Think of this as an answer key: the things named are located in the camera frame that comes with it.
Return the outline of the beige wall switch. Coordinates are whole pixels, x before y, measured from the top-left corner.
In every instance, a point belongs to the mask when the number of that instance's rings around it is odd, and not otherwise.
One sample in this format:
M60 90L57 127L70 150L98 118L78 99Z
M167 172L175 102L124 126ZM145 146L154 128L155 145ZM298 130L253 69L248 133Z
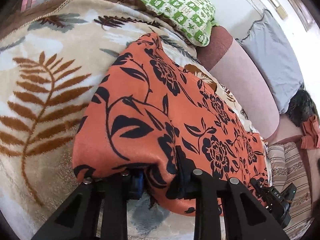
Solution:
M277 14L279 15L279 17L282 20L285 20L288 15L285 11L285 9L283 8L283 6L278 2L278 0L268 0L271 5L274 7L275 11L277 12Z

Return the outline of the grey pillow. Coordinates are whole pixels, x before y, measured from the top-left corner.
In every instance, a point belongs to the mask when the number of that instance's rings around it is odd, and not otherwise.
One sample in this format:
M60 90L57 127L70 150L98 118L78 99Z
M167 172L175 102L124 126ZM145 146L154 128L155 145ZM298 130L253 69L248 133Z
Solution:
M264 78L280 114L304 83L295 52L271 12L263 10L247 36L236 41L245 50Z

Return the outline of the beige leaf pattern blanket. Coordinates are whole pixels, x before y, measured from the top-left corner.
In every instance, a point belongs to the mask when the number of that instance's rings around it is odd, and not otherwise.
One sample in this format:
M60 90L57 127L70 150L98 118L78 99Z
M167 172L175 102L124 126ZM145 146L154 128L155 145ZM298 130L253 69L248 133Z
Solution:
M149 33L258 133L171 25L109 0L43 3L1 30L1 212L19 239L31 239L76 188L72 155L84 113L119 55Z

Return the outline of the black furry item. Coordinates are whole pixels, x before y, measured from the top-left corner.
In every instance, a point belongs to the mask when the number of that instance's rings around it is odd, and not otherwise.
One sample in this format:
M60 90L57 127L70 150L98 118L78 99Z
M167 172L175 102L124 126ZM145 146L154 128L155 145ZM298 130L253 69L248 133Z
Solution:
M317 108L310 94L306 90L298 90L289 103L286 115L296 127L301 127L302 123L311 116L318 116Z

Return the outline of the green white patterned pillow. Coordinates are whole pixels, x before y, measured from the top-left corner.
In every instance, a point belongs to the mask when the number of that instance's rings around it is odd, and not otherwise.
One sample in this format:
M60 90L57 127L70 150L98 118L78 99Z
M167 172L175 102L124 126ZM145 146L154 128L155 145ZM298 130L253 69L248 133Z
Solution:
M209 0L139 0L157 16L169 19L195 46L210 42L215 7Z

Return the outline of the pink bolster pillow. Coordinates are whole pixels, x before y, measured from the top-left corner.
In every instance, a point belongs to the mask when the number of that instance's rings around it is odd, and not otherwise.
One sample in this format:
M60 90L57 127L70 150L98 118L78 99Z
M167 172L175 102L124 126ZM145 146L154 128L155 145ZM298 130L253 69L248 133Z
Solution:
M208 46L196 51L204 68L231 91L260 135L271 140L279 125L279 112L264 78L244 49L218 26L212 28Z

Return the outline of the wooden wall frame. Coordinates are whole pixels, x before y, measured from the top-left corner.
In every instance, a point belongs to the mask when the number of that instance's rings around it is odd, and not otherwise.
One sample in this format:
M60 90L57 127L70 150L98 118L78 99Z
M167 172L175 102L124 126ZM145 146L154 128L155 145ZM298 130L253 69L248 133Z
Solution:
M298 15L304 29L308 32L313 25L315 24L315 20L312 15L308 11L307 7L301 0L288 0L294 11Z

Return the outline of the striped beige cushion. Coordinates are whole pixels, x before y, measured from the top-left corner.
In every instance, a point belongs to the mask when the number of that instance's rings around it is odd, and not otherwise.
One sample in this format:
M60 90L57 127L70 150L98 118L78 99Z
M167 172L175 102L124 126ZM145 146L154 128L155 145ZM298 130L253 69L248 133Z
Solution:
M291 183L297 188L289 214L291 220L284 229L290 239L300 239L311 225L311 193L304 163L294 142L268 147L272 185L283 191Z

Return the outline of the orange black floral cloth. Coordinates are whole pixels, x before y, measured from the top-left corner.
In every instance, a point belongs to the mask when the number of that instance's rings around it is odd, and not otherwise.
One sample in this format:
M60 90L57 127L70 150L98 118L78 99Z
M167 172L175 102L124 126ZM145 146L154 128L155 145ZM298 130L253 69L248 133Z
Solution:
M148 193L167 210L195 213L185 196L191 172L268 184L264 145L210 85L164 52L155 33L115 60L93 95L73 147L76 178L138 168Z

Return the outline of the orange crumpled garment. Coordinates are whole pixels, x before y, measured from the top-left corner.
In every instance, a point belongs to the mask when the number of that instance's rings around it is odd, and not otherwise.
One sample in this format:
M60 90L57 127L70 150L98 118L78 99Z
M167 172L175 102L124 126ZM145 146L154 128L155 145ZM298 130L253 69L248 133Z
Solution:
M302 144L301 148L314 150L319 148L319 123L316 115L310 116L302 123Z

